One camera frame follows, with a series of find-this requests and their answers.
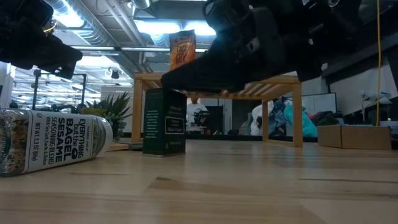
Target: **jar label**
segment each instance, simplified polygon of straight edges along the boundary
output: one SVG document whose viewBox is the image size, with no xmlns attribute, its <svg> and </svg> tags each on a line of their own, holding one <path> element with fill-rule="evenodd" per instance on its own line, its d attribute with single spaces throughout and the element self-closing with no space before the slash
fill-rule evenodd
<svg viewBox="0 0 398 224">
<path fill-rule="evenodd" d="M 33 172 L 94 156 L 93 117 L 45 111 L 29 112 L 25 170 Z"/>
</svg>

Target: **wooden leg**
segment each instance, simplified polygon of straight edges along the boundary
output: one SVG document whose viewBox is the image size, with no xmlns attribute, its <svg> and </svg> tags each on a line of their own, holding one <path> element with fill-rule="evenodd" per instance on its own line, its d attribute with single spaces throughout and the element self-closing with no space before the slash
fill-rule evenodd
<svg viewBox="0 0 398 224">
<path fill-rule="evenodd" d="M 262 141 L 268 141 L 268 101 L 262 101 Z"/>
<path fill-rule="evenodd" d="M 134 80 L 131 128 L 131 142 L 133 143 L 141 142 L 142 91 L 142 80 Z"/>
<path fill-rule="evenodd" d="M 301 84 L 293 85 L 293 143 L 295 147 L 303 147 Z"/>
</svg>

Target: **green box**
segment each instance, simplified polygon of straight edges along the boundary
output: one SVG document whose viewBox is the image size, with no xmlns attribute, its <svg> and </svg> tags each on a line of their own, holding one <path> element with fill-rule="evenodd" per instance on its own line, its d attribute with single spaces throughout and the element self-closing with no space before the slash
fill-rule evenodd
<svg viewBox="0 0 398 224">
<path fill-rule="evenodd" d="M 146 91 L 142 152 L 153 156 L 185 153 L 187 97 L 173 90 Z"/>
</svg>

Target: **potted plant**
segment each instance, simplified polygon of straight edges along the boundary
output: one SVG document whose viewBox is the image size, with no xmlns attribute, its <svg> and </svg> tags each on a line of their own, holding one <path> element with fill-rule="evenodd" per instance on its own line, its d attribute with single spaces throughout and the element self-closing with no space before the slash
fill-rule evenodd
<svg viewBox="0 0 398 224">
<path fill-rule="evenodd" d="M 124 119 L 132 115 L 126 115 L 130 108 L 129 106 L 127 107 L 129 100 L 130 97 L 127 97 L 127 92 L 124 92 L 115 100 L 114 96 L 108 96 L 99 103 L 96 101 L 94 101 L 94 104 L 87 102 L 88 107 L 81 109 L 81 114 L 97 115 L 109 121 L 113 130 L 113 139 L 118 142 L 123 135 L 123 129 L 126 127 Z"/>
</svg>

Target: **spice jar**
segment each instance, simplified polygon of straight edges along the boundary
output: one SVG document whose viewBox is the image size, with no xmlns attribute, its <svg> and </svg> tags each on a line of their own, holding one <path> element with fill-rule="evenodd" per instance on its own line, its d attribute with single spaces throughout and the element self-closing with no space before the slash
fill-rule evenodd
<svg viewBox="0 0 398 224">
<path fill-rule="evenodd" d="M 0 177 L 92 159 L 112 138 L 112 127 L 98 116 L 0 110 Z"/>
</svg>

